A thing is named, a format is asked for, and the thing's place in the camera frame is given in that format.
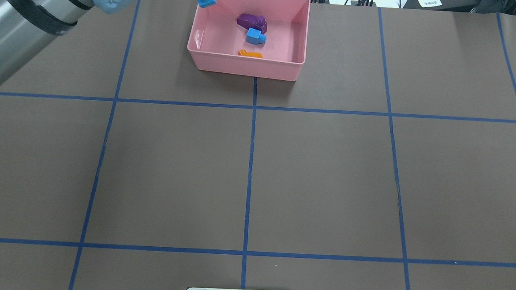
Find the small blue one-stud block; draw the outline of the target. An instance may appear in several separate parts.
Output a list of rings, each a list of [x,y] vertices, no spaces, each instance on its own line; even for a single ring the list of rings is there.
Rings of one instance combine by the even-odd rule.
[[[253,45],[265,45],[266,35],[263,34],[261,30],[249,28],[245,41]]]

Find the pink plastic box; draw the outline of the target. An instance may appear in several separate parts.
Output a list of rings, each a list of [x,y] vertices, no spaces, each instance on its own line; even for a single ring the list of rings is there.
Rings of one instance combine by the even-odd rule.
[[[241,13],[261,15],[268,23],[265,45],[245,41],[237,25]],[[307,57],[310,0],[217,0],[197,7],[187,49],[202,71],[296,81]],[[239,56],[241,49],[264,58]]]

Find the purple block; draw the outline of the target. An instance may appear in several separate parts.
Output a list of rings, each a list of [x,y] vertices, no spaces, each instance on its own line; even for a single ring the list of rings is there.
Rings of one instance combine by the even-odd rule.
[[[250,28],[259,30],[262,34],[266,34],[268,28],[268,23],[265,17],[249,13],[241,13],[237,17],[236,23],[247,30]]]

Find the white label on black box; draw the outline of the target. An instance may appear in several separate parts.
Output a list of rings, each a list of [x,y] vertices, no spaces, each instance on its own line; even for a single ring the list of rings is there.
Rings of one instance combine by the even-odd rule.
[[[436,8],[442,6],[441,0],[417,0],[421,8]]]

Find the orange block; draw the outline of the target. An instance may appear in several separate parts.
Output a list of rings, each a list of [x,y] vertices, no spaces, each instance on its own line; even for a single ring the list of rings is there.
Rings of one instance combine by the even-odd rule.
[[[260,53],[260,52],[252,52],[252,51],[247,51],[247,50],[244,50],[244,49],[241,49],[240,51],[237,52],[237,55],[239,56],[251,56],[252,58],[264,58],[263,54]]]

